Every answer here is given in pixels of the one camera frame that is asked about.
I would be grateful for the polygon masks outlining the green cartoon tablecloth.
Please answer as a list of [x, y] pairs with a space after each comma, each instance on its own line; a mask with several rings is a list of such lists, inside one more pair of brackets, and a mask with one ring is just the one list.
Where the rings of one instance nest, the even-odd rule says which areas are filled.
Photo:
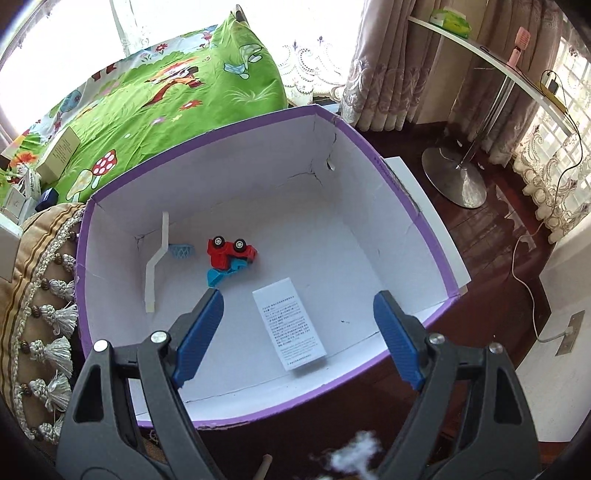
[[218, 25], [161, 41], [91, 75], [10, 145], [6, 197], [52, 140], [79, 144], [51, 182], [58, 200], [84, 202], [140, 163], [200, 134], [287, 108], [269, 50], [233, 14]]

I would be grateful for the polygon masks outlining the white toy basketball hoop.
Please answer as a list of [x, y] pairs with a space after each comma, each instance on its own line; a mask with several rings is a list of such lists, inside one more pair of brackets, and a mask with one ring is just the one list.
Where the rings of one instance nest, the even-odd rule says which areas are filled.
[[166, 255], [182, 260], [189, 258], [195, 252], [191, 244], [170, 244], [169, 243], [169, 213], [162, 212], [160, 245], [155, 253], [148, 259], [144, 271], [144, 308], [150, 314], [155, 312], [155, 282], [156, 269], [158, 264]]

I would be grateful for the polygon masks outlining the striped beige cushion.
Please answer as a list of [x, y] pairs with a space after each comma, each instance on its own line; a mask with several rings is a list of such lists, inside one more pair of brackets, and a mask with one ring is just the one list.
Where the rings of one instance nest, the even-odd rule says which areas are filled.
[[25, 221], [1, 278], [1, 399], [25, 437], [59, 442], [74, 376], [76, 249], [85, 213], [65, 203]]

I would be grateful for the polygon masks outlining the purple white storage box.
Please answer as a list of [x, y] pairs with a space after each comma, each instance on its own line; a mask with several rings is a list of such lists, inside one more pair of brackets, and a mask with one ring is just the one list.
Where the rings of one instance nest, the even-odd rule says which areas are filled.
[[[144, 271], [160, 245], [191, 244], [158, 264], [155, 312]], [[339, 116], [291, 108], [194, 137], [144, 161], [88, 200], [77, 246], [76, 301], [85, 351], [166, 330], [204, 295], [208, 240], [245, 239], [252, 265], [224, 279], [224, 314], [197, 375], [181, 388], [198, 428], [283, 413], [386, 358], [374, 296], [393, 294], [424, 324], [470, 276], [451, 235], [403, 160], [381, 156]], [[283, 368], [252, 292], [290, 278], [327, 354]]]

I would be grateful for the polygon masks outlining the red toy car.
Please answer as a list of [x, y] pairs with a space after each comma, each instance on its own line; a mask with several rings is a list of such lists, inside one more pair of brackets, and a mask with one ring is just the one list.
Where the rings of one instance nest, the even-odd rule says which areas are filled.
[[209, 288], [215, 288], [226, 277], [249, 267], [257, 256], [256, 248], [245, 239], [228, 242], [222, 236], [209, 239], [206, 252], [211, 259], [211, 269], [206, 273]]

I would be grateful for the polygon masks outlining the small blue box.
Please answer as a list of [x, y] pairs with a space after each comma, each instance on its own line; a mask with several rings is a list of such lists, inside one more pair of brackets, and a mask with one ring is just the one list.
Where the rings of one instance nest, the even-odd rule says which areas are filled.
[[54, 188], [48, 188], [43, 191], [35, 206], [36, 212], [42, 212], [52, 206], [55, 206], [59, 200], [59, 193]]

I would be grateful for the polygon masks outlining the white text box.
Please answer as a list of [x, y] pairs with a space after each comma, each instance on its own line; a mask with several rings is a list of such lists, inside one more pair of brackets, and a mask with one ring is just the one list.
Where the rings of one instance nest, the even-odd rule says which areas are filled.
[[295, 370], [327, 352], [290, 278], [252, 292], [260, 317], [283, 368]]

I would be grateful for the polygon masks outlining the mauve curtain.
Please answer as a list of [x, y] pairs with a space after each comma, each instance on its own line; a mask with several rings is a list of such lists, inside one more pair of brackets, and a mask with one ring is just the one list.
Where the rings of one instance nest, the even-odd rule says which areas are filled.
[[[401, 130], [405, 121], [414, 121], [435, 64], [437, 40], [427, 30], [413, 27], [408, 18], [432, 13], [451, 2], [365, 1], [349, 79], [339, 107], [349, 125], [361, 131], [391, 131]], [[487, 1], [487, 7], [491, 4], [527, 6], [530, 12], [539, 11], [544, 18], [552, 10], [559, 11], [562, 38], [564, 14], [555, 1]], [[511, 150], [509, 160], [517, 154], [519, 143]], [[491, 163], [503, 167], [509, 163], [508, 160], [502, 164], [490, 151], [485, 151]]]

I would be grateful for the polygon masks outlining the white side table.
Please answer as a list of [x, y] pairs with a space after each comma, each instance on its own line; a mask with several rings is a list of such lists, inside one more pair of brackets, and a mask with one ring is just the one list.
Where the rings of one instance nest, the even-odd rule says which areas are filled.
[[[491, 4], [480, 30], [467, 39], [433, 25], [429, 20], [410, 18], [411, 25], [437, 33], [472, 54], [469, 68], [454, 102], [450, 118], [451, 132], [465, 136], [471, 143], [465, 154], [457, 147], [431, 147], [423, 152], [422, 165], [433, 186], [454, 204], [477, 209], [487, 199], [487, 188], [473, 158], [480, 149], [493, 154], [502, 164], [528, 129], [540, 107], [566, 134], [574, 125], [563, 110], [543, 92], [532, 75], [539, 76], [553, 63], [561, 35], [562, 14], [550, 11], [544, 18], [527, 6]], [[526, 28], [531, 39], [515, 68], [507, 65], [517, 31]]]

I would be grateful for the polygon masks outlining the green tissue pack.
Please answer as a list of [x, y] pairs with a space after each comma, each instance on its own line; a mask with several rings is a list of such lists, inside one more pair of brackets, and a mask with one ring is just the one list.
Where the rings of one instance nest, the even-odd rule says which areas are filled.
[[472, 32], [472, 27], [466, 16], [453, 9], [434, 10], [430, 15], [429, 22], [465, 39]]

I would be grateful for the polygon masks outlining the tall cream box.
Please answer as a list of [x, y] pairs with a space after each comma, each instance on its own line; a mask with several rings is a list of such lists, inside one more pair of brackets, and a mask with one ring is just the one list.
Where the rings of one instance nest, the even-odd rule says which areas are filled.
[[51, 184], [60, 178], [79, 144], [80, 139], [70, 126], [49, 143], [35, 168], [44, 183]]

